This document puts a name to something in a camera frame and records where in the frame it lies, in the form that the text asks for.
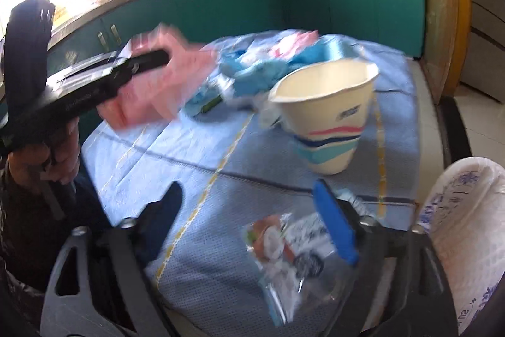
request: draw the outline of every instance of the tile floor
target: tile floor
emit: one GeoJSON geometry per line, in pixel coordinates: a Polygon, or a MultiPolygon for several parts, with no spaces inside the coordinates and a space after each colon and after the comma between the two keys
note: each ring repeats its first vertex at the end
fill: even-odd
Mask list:
{"type": "Polygon", "coordinates": [[[410,66],[416,82],[420,124],[421,164],[417,201],[423,203],[436,180],[444,171],[443,148],[428,84],[419,64],[411,61],[410,66]]]}
{"type": "Polygon", "coordinates": [[[474,156],[505,166],[505,105],[459,85],[455,95],[474,156]]]}

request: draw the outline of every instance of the pink plastic bag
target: pink plastic bag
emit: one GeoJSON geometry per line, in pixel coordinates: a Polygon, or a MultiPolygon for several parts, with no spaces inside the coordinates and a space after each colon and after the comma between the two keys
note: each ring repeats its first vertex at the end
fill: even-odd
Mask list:
{"type": "Polygon", "coordinates": [[[281,41],[270,50],[269,55],[275,58],[290,60],[307,46],[314,45],[318,39],[319,33],[317,31],[296,32],[281,39],[281,41]]]}
{"type": "Polygon", "coordinates": [[[164,25],[132,38],[120,56],[157,49],[169,53],[171,59],[166,66],[134,76],[119,89],[117,97],[98,106],[98,113],[114,130],[174,120],[216,67],[214,51],[190,45],[177,30],[164,25]]]}

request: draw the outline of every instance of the screw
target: screw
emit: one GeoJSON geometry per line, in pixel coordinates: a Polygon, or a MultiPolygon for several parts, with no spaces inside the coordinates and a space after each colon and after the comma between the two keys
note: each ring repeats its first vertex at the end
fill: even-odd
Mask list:
{"type": "Polygon", "coordinates": [[[376,221],[372,216],[363,216],[359,220],[359,224],[363,225],[363,226],[367,226],[367,227],[372,227],[372,226],[375,226],[376,221]]]}
{"type": "Polygon", "coordinates": [[[88,232],[88,228],[84,226],[76,227],[72,230],[72,236],[83,236],[88,232]]]}
{"type": "Polygon", "coordinates": [[[134,217],[127,217],[119,224],[122,229],[129,229],[137,224],[137,219],[134,217]]]}
{"type": "Polygon", "coordinates": [[[425,234],[426,233],[426,230],[424,230],[424,227],[421,226],[421,225],[414,225],[411,229],[412,233],[416,233],[416,234],[425,234]]]}

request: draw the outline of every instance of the person's arm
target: person's arm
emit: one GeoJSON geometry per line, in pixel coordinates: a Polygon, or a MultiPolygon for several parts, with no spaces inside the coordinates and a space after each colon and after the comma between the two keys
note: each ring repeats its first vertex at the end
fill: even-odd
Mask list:
{"type": "Polygon", "coordinates": [[[41,196],[40,181],[72,181],[79,171],[77,120],[55,149],[57,164],[35,172],[50,156],[45,145],[11,153],[0,179],[0,245],[7,270],[19,281],[45,291],[52,266],[70,230],[69,219],[55,221],[41,196]]]}

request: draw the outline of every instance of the paper cup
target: paper cup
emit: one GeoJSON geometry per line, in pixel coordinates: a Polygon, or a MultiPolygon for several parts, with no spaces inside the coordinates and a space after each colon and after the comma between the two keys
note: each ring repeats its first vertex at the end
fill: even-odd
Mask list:
{"type": "Polygon", "coordinates": [[[418,224],[444,267],[461,334],[505,272],[505,170],[483,158],[456,162],[435,183],[418,224]]]}
{"type": "Polygon", "coordinates": [[[351,161],[368,116],[373,63],[341,59],[298,69],[270,91],[299,155],[316,173],[333,175],[351,161]]]}

